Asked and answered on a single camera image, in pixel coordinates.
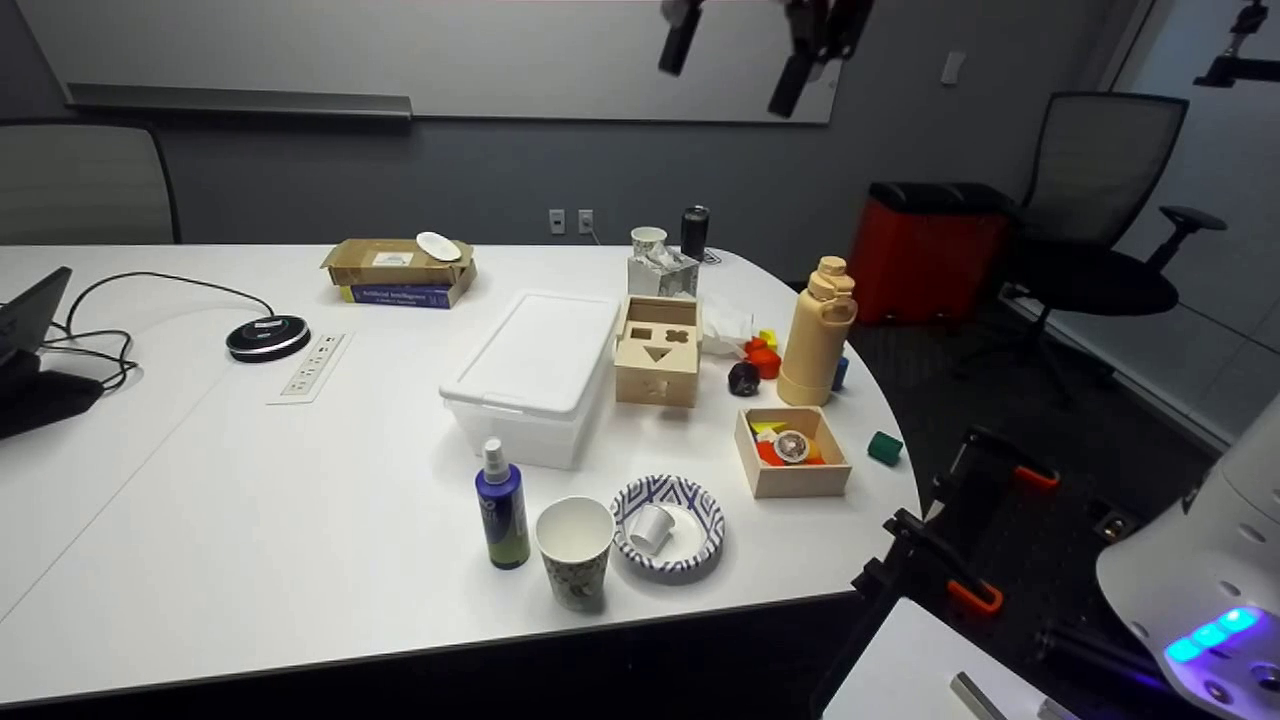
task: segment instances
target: small wooden cube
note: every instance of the small wooden cube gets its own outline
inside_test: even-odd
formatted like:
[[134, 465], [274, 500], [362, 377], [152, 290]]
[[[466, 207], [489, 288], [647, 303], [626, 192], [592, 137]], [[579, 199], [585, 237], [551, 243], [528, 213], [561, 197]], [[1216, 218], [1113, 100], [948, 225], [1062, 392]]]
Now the small wooden cube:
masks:
[[621, 403], [694, 403], [694, 299], [631, 296], [616, 346], [616, 401]]

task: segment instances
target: plate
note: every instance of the plate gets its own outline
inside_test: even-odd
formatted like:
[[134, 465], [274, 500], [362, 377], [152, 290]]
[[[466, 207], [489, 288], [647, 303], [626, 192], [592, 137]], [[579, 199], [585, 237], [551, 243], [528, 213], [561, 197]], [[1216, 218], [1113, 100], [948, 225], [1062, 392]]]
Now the plate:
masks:
[[[626, 534], [626, 521], [647, 505], [661, 505], [662, 512], [672, 512], [672, 540], [657, 555], [647, 555]], [[612, 521], [616, 521], [621, 555], [640, 576], [651, 576], [651, 579], [708, 576], [714, 569], [724, 534], [728, 534], [719, 505], [699, 482], [692, 482], [684, 474], [644, 474], [644, 478], [626, 482], [612, 500]]]

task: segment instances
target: orange object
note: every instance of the orange object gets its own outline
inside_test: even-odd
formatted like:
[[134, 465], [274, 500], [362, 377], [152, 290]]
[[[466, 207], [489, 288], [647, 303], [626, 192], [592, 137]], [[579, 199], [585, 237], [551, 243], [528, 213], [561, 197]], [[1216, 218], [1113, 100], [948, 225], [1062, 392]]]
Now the orange object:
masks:
[[754, 441], [760, 465], [786, 465], [774, 454], [772, 441]]
[[1004, 248], [1007, 218], [1001, 213], [930, 207], [948, 182], [912, 189], [927, 199], [901, 199], [872, 182], [860, 237], [846, 251], [855, 277], [855, 319], [964, 319], [971, 315], [988, 268]]
[[1044, 472], [1034, 472], [1034, 467], [1027, 467], [1027, 465], [1013, 465], [1013, 478], [1019, 478], [1019, 482], [1032, 487], [1032, 490], [1055, 490], [1055, 487], [1061, 487], [1055, 474], [1044, 474]]
[[1001, 609], [1004, 609], [1004, 593], [1001, 593], [997, 585], [983, 585], [983, 593], [988, 593], [988, 596], [976, 596], [976, 593], [964, 587], [959, 579], [948, 579], [948, 596], [952, 596], [964, 612], [990, 620], [990, 615], [1001, 615]]
[[760, 371], [760, 379], [774, 379], [774, 371], [785, 368], [785, 358], [774, 354], [774, 346], [766, 346], [762, 335], [752, 335], [742, 342], [742, 363], [752, 363]]

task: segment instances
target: bin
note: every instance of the bin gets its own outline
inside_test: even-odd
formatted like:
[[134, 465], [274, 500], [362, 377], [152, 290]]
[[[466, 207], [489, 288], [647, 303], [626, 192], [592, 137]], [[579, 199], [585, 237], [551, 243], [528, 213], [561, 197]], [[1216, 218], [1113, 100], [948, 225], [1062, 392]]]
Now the bin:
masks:
[[971, 315], [1004, 231], [1007, 199], [988, 182], [872, 182], [846, 248], [855, 319]]

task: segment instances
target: whiteboard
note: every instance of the whiteboard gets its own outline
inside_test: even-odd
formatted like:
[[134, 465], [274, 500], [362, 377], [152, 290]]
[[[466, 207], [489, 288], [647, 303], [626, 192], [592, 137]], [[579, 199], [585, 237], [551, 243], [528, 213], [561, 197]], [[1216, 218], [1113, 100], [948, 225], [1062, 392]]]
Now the whiteboard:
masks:
[[91, 109], [826, 124], [838, 65], [791, 120], [778, 0], [702, 0], [680, 76], [661, 0], [18, 0], [65, 100]]

